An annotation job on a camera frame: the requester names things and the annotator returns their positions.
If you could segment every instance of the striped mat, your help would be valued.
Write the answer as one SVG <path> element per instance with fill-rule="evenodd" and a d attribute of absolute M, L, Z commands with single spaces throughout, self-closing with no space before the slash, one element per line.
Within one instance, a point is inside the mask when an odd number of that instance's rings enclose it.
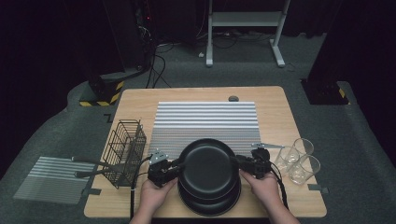
<path fill-rule="evenodd" d="M 159 102 L 149 153 L 158 148 L 174 160 L 202 138 L 220 140 L 235 154 L 251 157 L 251 144 L 261 141 L 254 102 Z"/>
<path fill-rule="evenodd" d="M 14 199 L 77 204 L 89 178 L 76 178 L 74 172 L 92 171 L 93 167 L 70 159 L 40 157 Z"/>

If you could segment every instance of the black wire basket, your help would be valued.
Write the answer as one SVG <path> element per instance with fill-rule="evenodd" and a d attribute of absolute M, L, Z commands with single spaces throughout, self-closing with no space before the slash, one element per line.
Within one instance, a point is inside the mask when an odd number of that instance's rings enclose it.
<path fill-rule="evenodd" d="M 118 165 L 118 171 L 122 172 L 111 170 L 103 175 L 117 189 L 131 187 L 135 171 L 139 169 L 142 160 L 146 140 L 140 120 L 120 120 L 116 130 L 112 130 L 102 159 L 110 165 Z"/>

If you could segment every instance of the wooden table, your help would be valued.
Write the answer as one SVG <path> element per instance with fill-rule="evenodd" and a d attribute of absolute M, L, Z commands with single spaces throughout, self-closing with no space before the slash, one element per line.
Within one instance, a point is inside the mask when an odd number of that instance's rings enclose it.
<path fill-rule="evenodd" d="M 143 157 L 148 155 L 149 142 L 159 102 L 220 102 L 228 101 L 229 96 L 238 96 L 240 102 L 255 102 L 260 136 L 264 143 L 292 145 L 299 132 L 296 127 L 285 92 L 280 87 L 225 87 L 225 88 L 182 88 L 182 89 L 139 89 L 125 90 L 115 115 L 112 130 L 120 119 L 140 119 L 148 138 Z M 274 161 L 278 149 L 269 149 Z M 141 173 L 148 170 L 146 162 Z M 137 186 L 147 179 L 139 177 Z M 242 192 L 237 204 L 219 217 L 267 217 L 259 201 L 250 191 L 250 185 L 242 180 Z M 287 177 L 283 180 L 288 195 L 290 211 L 296 217 L 324 217 L 326 206 L 318 190 L 309 190 L 307 184 L 316 184 L 315 177 L 304 185 L 297 186 Z M 101 189 L 100 195 L 90 195 L 84 213 L 87 217 L 129 217 L 130 188 L 115 189 L 102 175 L 97 175 L 92 183 L 93 189 Z M 135 206 L 139 205 L 140 188 L 135 191 Z M 177 187 L 171 189 L 164 205 L 155 217 L 201 217 L 193 213 L 178 196 Z"/>

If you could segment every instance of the black circular object on table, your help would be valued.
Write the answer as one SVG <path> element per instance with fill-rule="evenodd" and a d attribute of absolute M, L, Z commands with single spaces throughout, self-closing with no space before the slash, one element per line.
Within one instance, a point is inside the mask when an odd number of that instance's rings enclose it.
<path fill-rule="evenodd" d="M 218 216 L 238 201 L 241 180 L 233 151 L 216 139 L 200 139 L 189 144 L 179 157 L 183 172 L 178 192 L 192 211 L 202 216 Z"/>

